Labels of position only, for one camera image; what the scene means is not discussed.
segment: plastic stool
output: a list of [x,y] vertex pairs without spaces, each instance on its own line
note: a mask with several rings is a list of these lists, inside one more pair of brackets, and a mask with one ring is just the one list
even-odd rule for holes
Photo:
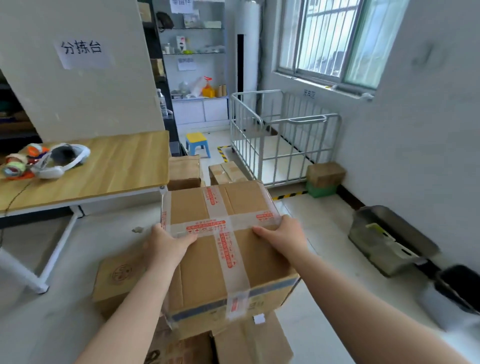
[[208,157],[210,158],[210,150],[208,149],[207,139],[202,133],[189,133],[187,134],[185,141],[187,150],[190,149],[190,155],[195,155],[195,149],[200,146],[202,149],[205,147]]

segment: yellow and black floor tape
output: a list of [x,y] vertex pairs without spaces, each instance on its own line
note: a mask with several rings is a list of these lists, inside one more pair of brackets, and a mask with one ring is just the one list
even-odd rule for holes
[[[230,148],[230,147],[231,146],[218,146],[218,147],[216,147],[216,149],[218,150],[218,152],[222,156],[224,162],[228,162],[228,159],[225,156],[225,153],[223,153],[222,149],[223,148]],[[283,194],[281,196],[272,197],[272,200],[274,200],[274,201],[275,200],[282,200],[282,199],[287,198],[287,197],[293,197],[293,196],[298,196],[300,194],[307,194],[307,193],[308,193],[308,191],[301,191],[301,192],[295,192],[295,193],[292,193],[292,194]]]
[[287,198],[287,197],[293,197],[293,196],[298,196],[300,194],[307,194],[308,191],[301,191],[301,192],[294,192],[292,194],[283,194],[281,196],[276,196],[276,197],[272,197],[272,200],[282,200],[284,198]]
[[230,147],[230,146],[218,146],[218,147],[216,147],[216,149],[218,150],[218,152],[219,152],[220,155],[222,156],[224,162],[228,162],[228,159],[227,159],[227,157],[225,156],[225,154],[222,152],[222,149],[223,149],[223,148],[229,148],[229,147]]

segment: white metal table frame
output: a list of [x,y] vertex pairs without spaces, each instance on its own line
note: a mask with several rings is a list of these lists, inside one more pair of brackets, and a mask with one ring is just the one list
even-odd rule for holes
[[8,216],[14,216],[14,215],[27,214],[30,212],[51,210],[51,209],[60,208],[60,207],[69,207],[72,210],[73,215],[70,218],[70,221],[67,227],[63,231],[62,236],[57,242],[57,246],[52,252],[52,255],[50,256],[50,258],[48,259],[48,262],[43,268],[43,271],[40,274],[40,276],[37,276],[33,271],[25,267],[25,265],[23,265],[18,259],[16,259],[9,252],[7,252],[3,246],[0,246],[0,268],[11,273],[18,281],[20,281],[23,284],[26,284],[36,293],[42,294],[47,292],[49,288],[49,285],[47,284],[47,279],[50,276],[50,273],[52,272],[53,267],[55,266],[55,263],[58,261],[60,253],[64,248],[70,233],[72,232],[75,222],[77,221],[78,218],[83,217],[83,213],[79,207],[81,204],[88,204],[91,202],[109,200],[112,198],[119,198],[119,197],[134,196],[137,194],[145,194],[150,192],[160,192],[163,195],[165,192],[167,192],[167,187],[166,186],[151,187],[151,188],[145,188],[141,190],[124,192],[119,194],[108,194],[104,196],[78,199],[78,200],[73,200],[68,202],[61,202],[58,204],[47,205],[47,206],[30,207],[30,208],[25,208],[21,210],[14,210],[11,212],[7,212],[6,214],[4,213],[2,218],[8,217]]

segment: window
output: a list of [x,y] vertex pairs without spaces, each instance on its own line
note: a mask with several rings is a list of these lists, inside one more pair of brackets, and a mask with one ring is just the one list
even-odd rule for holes
[[278,70],[375,90],[408,0],[284,0]]

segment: wooden table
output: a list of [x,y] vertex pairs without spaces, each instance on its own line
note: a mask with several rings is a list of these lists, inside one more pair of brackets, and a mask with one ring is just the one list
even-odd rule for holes
[[148,192],[164,192],[168,184],[168,131],[103,136],[74,141],[90,148],[84,165],[57,180],[0,179],[1,217],[68,206],[73,216],[43,272],[38,277],[0,246],[0,267],[37,293],[48,289],[47,278],[64,247],[79,205]]

